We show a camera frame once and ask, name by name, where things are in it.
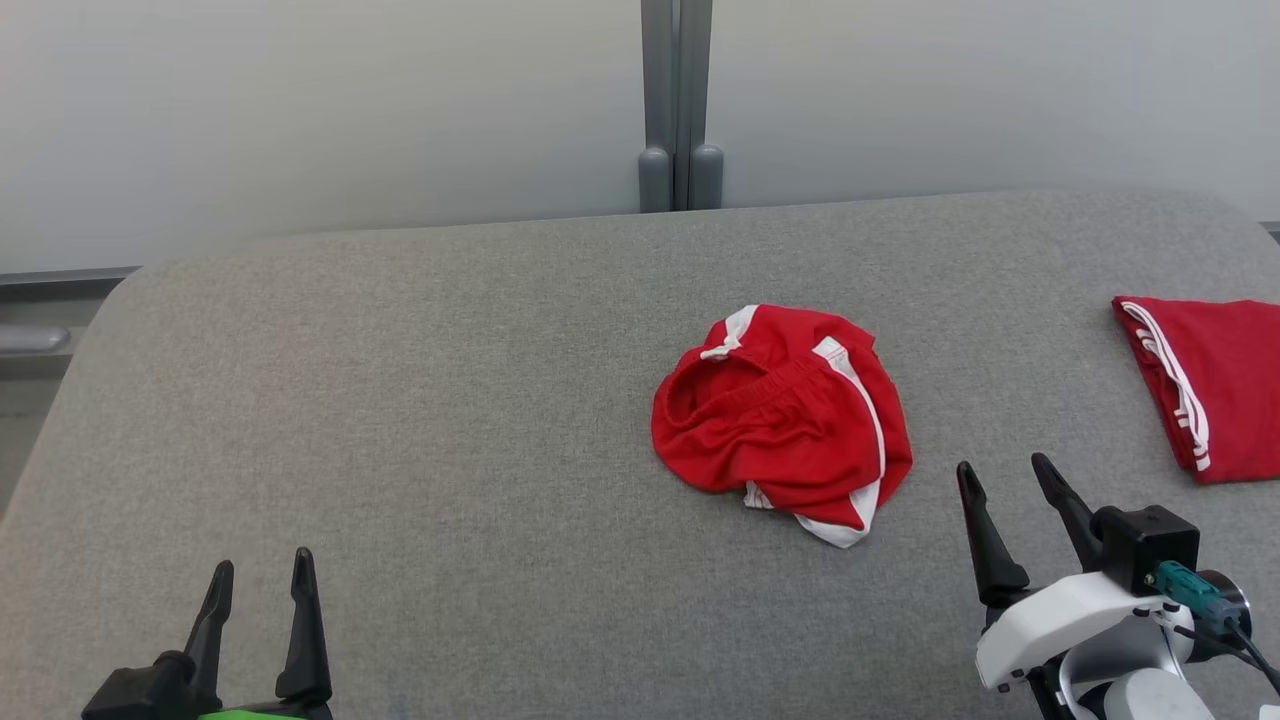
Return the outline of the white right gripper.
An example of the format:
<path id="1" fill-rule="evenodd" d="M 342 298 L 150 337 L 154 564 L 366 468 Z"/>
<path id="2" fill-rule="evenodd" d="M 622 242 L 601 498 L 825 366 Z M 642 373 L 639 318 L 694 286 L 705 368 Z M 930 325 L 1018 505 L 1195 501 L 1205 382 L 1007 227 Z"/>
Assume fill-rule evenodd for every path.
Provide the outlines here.
<path id="1" fill-rule="evenodd" d="M 1032 669 L 1057 656 L 1062 656 L 1069 684 L 1119 679 L 1143 667 L 1167 671 L 1169 642 L 1156 621 L 1164 610 L 1162 597 L 1135 597 L 1105 574 L 1089 573 L 1100 570 L 1102 552 L 1092 529 L 1093 511 L 1046 454 L 1033 454 L 1030 465 L 1088 574 L 1064 578 L 1023 600 L 1030 578 L 1012 559 L 989 515 L 977 471 L 968 461 L 957 465 L 979 601 L 987 609 L 1007 609 L 977 643 L 982 685 L 996 691 L 1023 682 Z"/>

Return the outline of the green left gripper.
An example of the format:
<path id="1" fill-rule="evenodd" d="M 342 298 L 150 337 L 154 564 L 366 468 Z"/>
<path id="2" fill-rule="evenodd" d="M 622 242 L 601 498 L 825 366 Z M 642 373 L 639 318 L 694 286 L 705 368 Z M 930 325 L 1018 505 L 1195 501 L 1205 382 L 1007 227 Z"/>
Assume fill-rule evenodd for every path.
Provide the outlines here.
<path id="1" fill-rule="evenodd" d="M 193 661 L 189 687 L 198 703 L 220 703 L 218 674 L 221 633 L 230 616 L 234 565 L 220 561 L 205 593 L 184 653 Z M 317 574 L 312 552 L 298 547 L 291 575 L 294 614 L 285 664 L 276 676 L 275 694 L 280 701 L 220 708 L 198 720 L 333 720 L 326 702 L 333 694 L 332 671 L 319 598 Z"/>

